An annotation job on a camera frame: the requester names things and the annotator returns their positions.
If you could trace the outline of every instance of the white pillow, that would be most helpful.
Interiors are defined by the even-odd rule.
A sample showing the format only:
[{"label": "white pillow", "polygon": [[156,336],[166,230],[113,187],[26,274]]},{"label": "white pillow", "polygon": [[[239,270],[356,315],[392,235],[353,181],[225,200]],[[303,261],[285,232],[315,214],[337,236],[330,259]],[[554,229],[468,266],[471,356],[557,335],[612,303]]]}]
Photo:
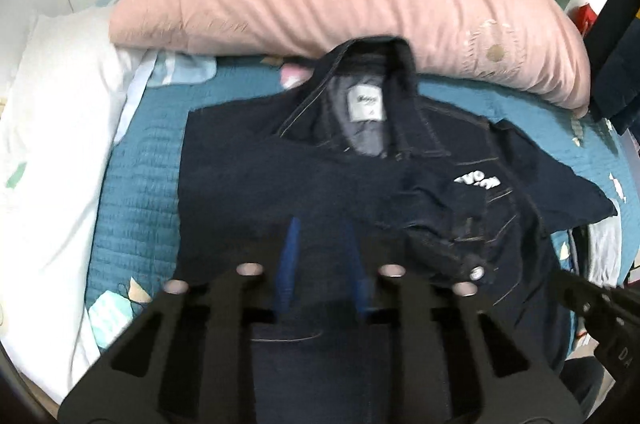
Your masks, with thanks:
[{"label": "white pillow", "polygon": [[8,4],[2,0],[0,3],[0,24],[11,25],[0,32],[0,100],[4,101],[14,82],[37,14],[33,8]]},{"label": "white pillow", "polygon": [[98,348],[84,290],[100,187],[143,52],[111,9],[40,16],[0,118],[0,340],[58,403]]}]

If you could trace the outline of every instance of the denim jacket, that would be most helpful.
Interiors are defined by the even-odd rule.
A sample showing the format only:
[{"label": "denim jacket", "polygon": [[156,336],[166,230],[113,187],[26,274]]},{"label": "denim jacket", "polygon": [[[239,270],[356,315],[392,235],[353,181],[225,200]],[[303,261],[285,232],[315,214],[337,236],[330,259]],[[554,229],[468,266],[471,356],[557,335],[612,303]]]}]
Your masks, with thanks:
[{"label": "denim jacket", "polygon": [[[291,415],[275,412],[274,422],[366,421],[360,403],[338,404],[338,418],[319,400],[315,410],[300,402],[309,395],[301,383],[325,394],[324,406],[367,384],[353,373],[365,371],[362,357],[327,330],[329,307],[350,295],[344,220],[394,235],[390,259],[436,285],[474,281],[551,367],[564,361],[570,317],[547,291],[559,266],[548,236],[614,215],[612,203],[513,124],[420,96],[417,83],[406,41],[354,39],[296,89],[189,115],[176,278],[203,283],[235,266],[237,257],[215,250],[223,236],[259,237],[301,220],[292,309],[275,330],[256,330],[258,412],[271,415],[265,401],[278,400]],[[322,362],[329,350],[340,364]],[[275,373],[270,360],[287,366]]]}]

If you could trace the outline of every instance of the red object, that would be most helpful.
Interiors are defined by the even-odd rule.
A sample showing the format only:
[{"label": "red object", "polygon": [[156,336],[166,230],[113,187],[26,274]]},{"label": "red object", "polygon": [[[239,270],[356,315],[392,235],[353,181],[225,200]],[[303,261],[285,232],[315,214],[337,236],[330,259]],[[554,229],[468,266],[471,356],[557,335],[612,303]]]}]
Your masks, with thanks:
[{"label": "red object", "polygon": [[586,36],[591,30],[593,23],[596,22],[598,15],[593,11],[590,4],[586,4],[577,9],[574,13],[574,23],[578,27],[582,37]]}]

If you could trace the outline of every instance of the dark clothing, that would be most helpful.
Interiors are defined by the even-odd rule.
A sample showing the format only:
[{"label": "dark clothing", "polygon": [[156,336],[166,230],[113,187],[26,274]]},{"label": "dark clothing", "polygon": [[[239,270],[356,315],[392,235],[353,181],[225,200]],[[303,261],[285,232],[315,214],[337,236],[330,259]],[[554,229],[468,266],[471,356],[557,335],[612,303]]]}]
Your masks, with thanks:
[{"label": "dark clothing", "polygon": [[[384,111],[374,111],[375,89]],[[374,105],[357,115],[377,120],[354,120],[354,102]],[[409,46],[389,38],[339,46],[297,89],[192,112],[178,211],[175,278],[189,283],[239,263],[216,253],[223,235],[260,237],[300,220],[292,306],[255,329],[258,420],[283,424],[383,421],[386,338],[364,343],[332,323],[350,303],[345,223],[396,235],[394,262],[438,285],[481,266],[476,283],[494,314],[559,371],[570,318],[547,291],[559,267],[548,235],[615,214],[596,185],[511,123],[419,96]],[[441,386],[434,401],[446,402]]]},{"label": "dark clothing", "polygon": [[574,394],[585,419],[596,403],[604,380],[604,367],[595,357],[580,357],[564,363],[560,380]]},{"label": "dark clothing", "polygon": [[640,113],[640,0],[607,0],[584,39],[591,63],[591,114],[622,135]]},{"label": "dark clothing", "polygon": [[622,135],[640,131],[640,19],[634,18],[591,85],[591,110],[595,120],[607,118]]}]

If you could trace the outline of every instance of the quilted bedspread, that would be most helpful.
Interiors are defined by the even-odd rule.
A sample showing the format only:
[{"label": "quilted bedspread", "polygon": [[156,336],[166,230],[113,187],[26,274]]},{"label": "quilted bedspread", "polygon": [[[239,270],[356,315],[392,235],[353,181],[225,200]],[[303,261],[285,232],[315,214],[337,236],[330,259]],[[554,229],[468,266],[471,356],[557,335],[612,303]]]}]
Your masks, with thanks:
[{"label": "quilted bedspread", "polygon": [[[150,295],[174,270],[180,243],[177,182],[188,113],[200,107],[282,90],[277,68],[259,57],[220,58],[203,84],[147,89],[124,139],[113,150],[95,227],[86,305],[111,290],[126,292],[133,278]],[[423,76],[422,94],[492,121],[507,118],[544,150],[598,184],[622,210],[623,271],[640,245],[640,201],[620,138],[590,117],[571,114],[539,97],[483,82]],[[565,234],[556,234],[560,252]]]}]

